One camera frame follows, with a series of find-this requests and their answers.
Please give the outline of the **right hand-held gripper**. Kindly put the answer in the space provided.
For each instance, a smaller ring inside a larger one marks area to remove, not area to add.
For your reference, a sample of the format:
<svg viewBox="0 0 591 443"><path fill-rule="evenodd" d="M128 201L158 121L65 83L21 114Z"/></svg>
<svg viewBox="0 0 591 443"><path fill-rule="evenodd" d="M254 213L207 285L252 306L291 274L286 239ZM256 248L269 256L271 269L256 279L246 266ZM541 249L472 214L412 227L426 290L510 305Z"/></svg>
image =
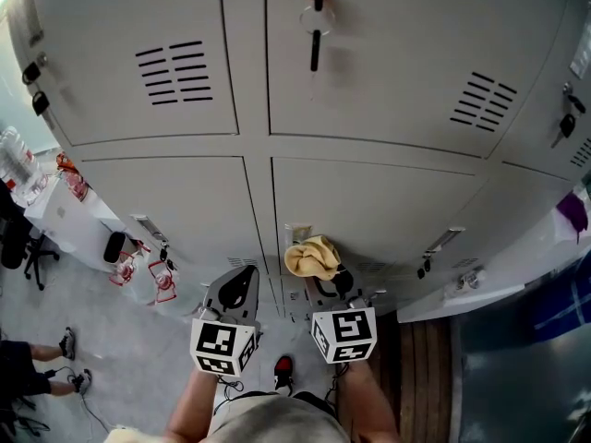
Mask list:
<svg viewBox="0 0 591 443"><path fill-rule="evenodd" d="M385 290L365 296L360 282L346 267L338 267L335 285L305 278L311 307L309 335L327 364L367 360L378 341L373 300Z"/></svg>

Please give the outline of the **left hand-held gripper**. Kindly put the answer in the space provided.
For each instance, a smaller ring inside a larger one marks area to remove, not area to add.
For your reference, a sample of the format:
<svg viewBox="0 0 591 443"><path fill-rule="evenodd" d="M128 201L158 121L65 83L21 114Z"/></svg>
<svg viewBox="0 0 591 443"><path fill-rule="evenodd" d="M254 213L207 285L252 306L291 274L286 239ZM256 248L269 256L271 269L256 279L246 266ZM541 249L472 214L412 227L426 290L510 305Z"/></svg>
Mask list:
<svg viewBox="0 0 591 443"><path fill-rule="evenodd" d="M231 269L214 280L192 319L190 355L205 373L241 377L259 348L259 269Z"/></svg>

